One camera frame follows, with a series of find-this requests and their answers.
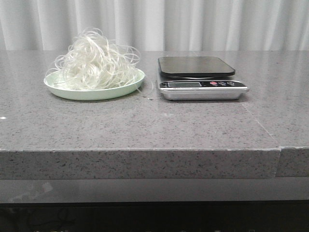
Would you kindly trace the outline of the white vermicelli noodle bundle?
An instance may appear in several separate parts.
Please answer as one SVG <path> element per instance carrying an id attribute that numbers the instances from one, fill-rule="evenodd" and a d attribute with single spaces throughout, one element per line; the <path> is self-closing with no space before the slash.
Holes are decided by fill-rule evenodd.
<path id="1" fill-rule="evenodd" d="M 58 74 L 54 86 L 70 90 L 97 90 L 132 84 L 137 77 L 140 52 L 120 41 L 107 39 L 101 30 L 84 30 L 68 52 L 58 56 L 45 77 Z M 144 86 L 136 90 L 146 95 Z"/>

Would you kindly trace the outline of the digital kitchen scale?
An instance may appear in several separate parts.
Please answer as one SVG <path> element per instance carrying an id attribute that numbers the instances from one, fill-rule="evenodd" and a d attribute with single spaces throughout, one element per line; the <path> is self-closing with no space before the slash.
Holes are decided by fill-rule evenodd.
<path id="1" fill-rule="evenodd" d="M 217 57 L 160 57 L 158 88 L 170 101 L 237 100 L 249 88 Z"/>

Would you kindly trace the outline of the pale green round plate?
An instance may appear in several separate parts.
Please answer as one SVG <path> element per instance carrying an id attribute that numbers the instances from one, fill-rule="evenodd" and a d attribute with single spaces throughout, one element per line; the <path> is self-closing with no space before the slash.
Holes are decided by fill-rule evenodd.
<path id="1" fill-rule="evenodd" d="M 49 74 L 44 78 L 44 83 L 51 93 L 61 98 L 78 101 L 97 101 L 121 97 L 136 91 L 143 83 L 145 73 L 137 69 L 137 77 L 132 84 L 115 87 L 110 89 L 97 89 L 97 90 L 70 90 L 55 87 L 54 83 L 58 74 Z"/>

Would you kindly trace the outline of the white pleated curtain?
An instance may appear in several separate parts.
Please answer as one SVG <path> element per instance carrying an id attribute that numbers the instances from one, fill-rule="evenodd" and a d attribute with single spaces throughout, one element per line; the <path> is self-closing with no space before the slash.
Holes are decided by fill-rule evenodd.
<path id="1" fill-rule="evenodd" d="M 87 28 L 139 50 L 308 50 L 306 0 L 3 0 L 2 50 L 65 50 Z"/>

